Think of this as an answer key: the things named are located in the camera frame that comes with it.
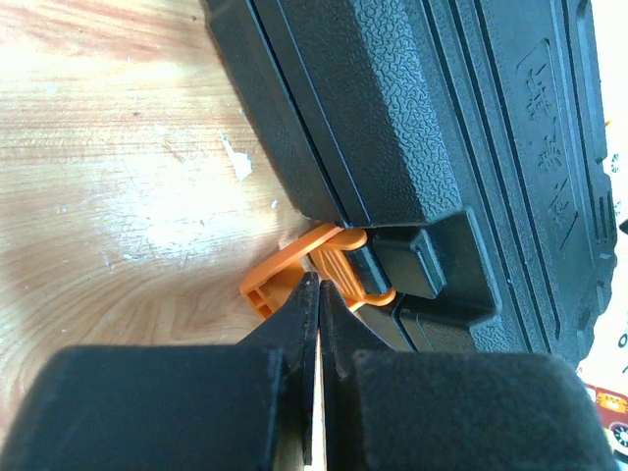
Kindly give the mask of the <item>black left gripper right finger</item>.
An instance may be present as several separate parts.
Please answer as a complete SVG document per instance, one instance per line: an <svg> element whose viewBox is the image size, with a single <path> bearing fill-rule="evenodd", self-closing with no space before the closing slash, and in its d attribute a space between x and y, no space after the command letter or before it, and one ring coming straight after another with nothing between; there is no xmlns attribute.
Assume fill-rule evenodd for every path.
<svg viewBox="0 0 628 471"><path fill-rule="evenodd" d="M613 470L584 385L540 354L401 352L320 286L331 470Z"/></svg>

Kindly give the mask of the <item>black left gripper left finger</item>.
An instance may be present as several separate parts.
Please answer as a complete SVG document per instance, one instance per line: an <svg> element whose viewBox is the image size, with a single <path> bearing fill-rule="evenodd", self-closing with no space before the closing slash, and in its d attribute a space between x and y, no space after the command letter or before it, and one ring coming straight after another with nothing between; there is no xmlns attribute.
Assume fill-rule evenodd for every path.
<svg viewBox="0 0 628 471"><path fill-rule="evenodd" d="M5 470L301 470L312 460L319 280L235 344L84 345L53 355Z"/></svg>

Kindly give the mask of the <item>black plastic tool case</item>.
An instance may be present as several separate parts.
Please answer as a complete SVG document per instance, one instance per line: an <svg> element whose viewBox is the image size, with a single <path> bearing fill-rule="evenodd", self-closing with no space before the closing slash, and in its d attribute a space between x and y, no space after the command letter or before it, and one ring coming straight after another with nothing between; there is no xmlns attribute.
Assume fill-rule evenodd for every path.
<svg viewBox="0 0 628 471"><path fill-rule="evenodd" d="M584 359L617 240L588 1L211 1L292 204L368 235L375 326Z"/></svg>

